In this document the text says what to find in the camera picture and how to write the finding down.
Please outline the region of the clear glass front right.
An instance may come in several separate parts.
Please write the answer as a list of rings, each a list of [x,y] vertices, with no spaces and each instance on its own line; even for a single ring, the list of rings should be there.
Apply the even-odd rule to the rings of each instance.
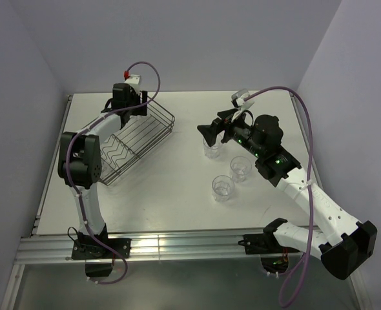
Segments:
[[[219,175],[212,181],[212,196],[217,202],[226,202],[234,192],[234,181],[226,175]]]

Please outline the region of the clear glass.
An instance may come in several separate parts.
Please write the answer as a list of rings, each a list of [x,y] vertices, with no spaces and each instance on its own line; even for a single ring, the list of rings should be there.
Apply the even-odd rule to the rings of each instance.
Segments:
[[[210,147],[207,141],[203,139],[203,152],[205,157],[209,159],[218,158],[221,154],[222,145],[221,139],[217,139],[215,144]]]
[[[234,192],[234,181],[226,175],[219,175],[212,181],[212,196],[217,202],[226,202]]]
[[[245,181],[252,170],[251,161],[243,156],[234,157],[230,162],[230,177],[235,183]]]

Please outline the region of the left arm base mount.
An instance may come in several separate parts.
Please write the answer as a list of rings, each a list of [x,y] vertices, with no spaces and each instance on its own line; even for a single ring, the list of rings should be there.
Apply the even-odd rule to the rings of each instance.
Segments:
[[[130,238],[97,239],[127,259],[130,255]],[[108,277],[114,268],[116,254],[98,244],[90,236],[81,236],[74,242],[71,259],[85,262],[85,274],[90,278]]]

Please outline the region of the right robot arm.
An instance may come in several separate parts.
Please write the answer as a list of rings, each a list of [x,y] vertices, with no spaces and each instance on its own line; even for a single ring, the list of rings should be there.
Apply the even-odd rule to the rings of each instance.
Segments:
[[[232,119],[234,110],[218,113],[209,125],[198,125],[208,145],[230,140],[255,156],[255,167],[272,186],[284,192],[304,212],[320,232],[296,226],[277,218],[260,234],[246,234],[239,242],[246,254],[270,254],[284,249],[310,250],[311,256],[337,279],[345,280],[374,252],[377,228],[370,221],[361,222],[333,201],[316,183],[307,178],[300,162],[282,145],[283,130],[276,116],[260,115],[252,125],[244,117]]]

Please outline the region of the aluminium mounting rail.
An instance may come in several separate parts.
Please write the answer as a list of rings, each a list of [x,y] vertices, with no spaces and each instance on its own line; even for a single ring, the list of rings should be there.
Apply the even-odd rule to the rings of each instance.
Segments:
[[[261,229],[230,229],[181,232],[137,232],[111,234],[110,238],[130,238],[127,262],[248,258],[238,245],[245,234],[259,234]],[[13,264],[109,263],[112,259],[74,260],[74,242],[66,235],[23,238]]]

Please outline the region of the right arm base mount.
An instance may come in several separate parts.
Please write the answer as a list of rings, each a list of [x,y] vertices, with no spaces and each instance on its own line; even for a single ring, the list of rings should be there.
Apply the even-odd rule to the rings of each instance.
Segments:
[[[238,245],[247,255],[299,253],[299,250],[281,246],[271,233],[244,234]]]

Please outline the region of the clear glass back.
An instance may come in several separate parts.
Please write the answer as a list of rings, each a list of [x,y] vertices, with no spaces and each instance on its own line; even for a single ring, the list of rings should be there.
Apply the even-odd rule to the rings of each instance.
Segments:
[[[209,159],[218,158],[221,154],[222,145],[221,139],[217,139],[215,144],[210,147],[207,141],[203,139],[203,152],[205,157]]]

